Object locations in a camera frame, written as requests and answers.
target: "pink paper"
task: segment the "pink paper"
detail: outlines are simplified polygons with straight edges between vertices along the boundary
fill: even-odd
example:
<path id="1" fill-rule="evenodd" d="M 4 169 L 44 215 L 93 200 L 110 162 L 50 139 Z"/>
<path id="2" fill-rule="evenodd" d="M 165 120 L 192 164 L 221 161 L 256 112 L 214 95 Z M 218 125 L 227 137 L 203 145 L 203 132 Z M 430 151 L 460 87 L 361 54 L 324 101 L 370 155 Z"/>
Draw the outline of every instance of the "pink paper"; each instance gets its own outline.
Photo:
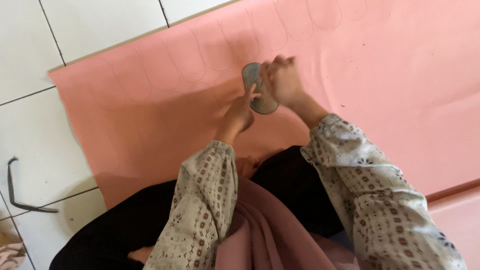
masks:
<path id="1" fill-rule="evenodd" d="M 476 0 L 243 0 L 50 77 L 109 208 L 176 178 L 243 93 L 242 68 L 277 54 L 432 194 L 480 176 L 478 14 Z M 238 158 L 308 142 L 285 108 L 255 117 Z"/>

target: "person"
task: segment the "person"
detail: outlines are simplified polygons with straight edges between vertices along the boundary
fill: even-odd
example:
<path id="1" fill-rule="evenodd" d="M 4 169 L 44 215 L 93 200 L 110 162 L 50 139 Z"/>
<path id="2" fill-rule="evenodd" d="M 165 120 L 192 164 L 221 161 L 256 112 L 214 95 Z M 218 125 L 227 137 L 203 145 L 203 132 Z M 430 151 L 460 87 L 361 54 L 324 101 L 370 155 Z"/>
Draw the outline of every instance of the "person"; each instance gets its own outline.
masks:
<path id="1" fill-rule="evenodd" d="M 466 269 L 425 197 L 361 129 L 303 90 L 294 58 L 264 62 L 260 76 L 310 128 L 308 145 L 261 165 L 249 157 L 237 173 L 232 145 L 254 121 L 252 87 L 176 181 L 86 225 L 50 269 Z M 354 254 L 327 240 L 343 230 Z"/>

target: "floor tile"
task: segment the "floor tile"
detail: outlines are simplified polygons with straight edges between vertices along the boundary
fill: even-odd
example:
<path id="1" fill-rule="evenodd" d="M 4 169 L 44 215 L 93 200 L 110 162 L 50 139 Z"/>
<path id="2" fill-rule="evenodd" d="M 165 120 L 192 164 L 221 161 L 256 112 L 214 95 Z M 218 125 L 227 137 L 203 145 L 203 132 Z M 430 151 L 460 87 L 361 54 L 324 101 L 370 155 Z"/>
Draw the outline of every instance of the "floor tile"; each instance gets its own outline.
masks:
<path id="1" fill-rule="evenodd" d="M 42 206 L 96 187 L 69 126 L 56 88 L 0 106 L 0 191 L 9 202 L 7 163 L 12 163 L 15 201 Z"/>
<path id="2" fill-rule="evenodd" d="M 169 24 L 235 0 L 161 0 Z"/>
<path id="3" fill-rule="evenodd" d="M 21 242 L 15 225 L 11 218 L 0 221 L 0 243 L 11 244 Z M 26 254 L 25 248 L 21 251 L 21 254 Z M 32 263 L 28 256 L 25 256 L 24 262 L 17 268 L 17 270 L 33 270 Z"/>
<path id="4" fill-rule="evenodd" d="M 42 0 L 65 62 L 167 25 L 158 0 Z"/>
<path id="5" fill-rule="evenodd" d="M 63 65 L 38 0 L 0 2 L 0 104 L 53 86 Z"/>
<path id="6" fill-rule="evenodd" d="M 28 212 L 13 218 L 36 270 L 50 262 L 82 227 L 106 211 L 99 189 L 50 205 L 58 214 Z"/>

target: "sleeve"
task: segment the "sleeve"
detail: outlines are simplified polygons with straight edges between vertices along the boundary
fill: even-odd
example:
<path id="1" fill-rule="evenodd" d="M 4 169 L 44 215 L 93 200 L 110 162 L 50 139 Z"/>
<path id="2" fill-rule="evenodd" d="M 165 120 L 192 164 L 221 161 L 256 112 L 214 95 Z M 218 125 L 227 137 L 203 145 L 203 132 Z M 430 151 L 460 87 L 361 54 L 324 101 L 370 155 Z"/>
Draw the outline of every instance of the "sleeve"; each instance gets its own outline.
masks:
<path id="1" fill-rule="evenodd" d="M 330 114 L 310 136 L 302 154 L 361 259 L 375 269 L 466 269 L 428 215 L 425 197 L 359 128 Z"/>
<path id="2" fill-rule="evenodd" d="M 170 218 L 144 269 L 212 269 L 227 237 L 237 187 L 235 152 L 223 142 L 212 141 L 184 161 Z"/>

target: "patterned shirt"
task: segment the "patterned shirt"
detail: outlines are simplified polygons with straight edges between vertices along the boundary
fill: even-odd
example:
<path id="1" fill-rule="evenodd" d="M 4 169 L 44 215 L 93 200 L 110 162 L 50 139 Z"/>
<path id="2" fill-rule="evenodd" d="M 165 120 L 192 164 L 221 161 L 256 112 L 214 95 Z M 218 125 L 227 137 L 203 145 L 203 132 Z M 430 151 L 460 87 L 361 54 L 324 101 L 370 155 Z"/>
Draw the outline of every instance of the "patterned shirt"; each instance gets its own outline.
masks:
<path id="1" fill-rule="evenodd" d="M 327 190 L 355 253 L 375 269 L 466 269 L 436 227 L 425 197 L 356 126 L 335 114 L 301 149 Z M 233 148 L 212 141 L 183 162 L 170 219 L 145 270 L 212 269 L 237 201 Z"/>

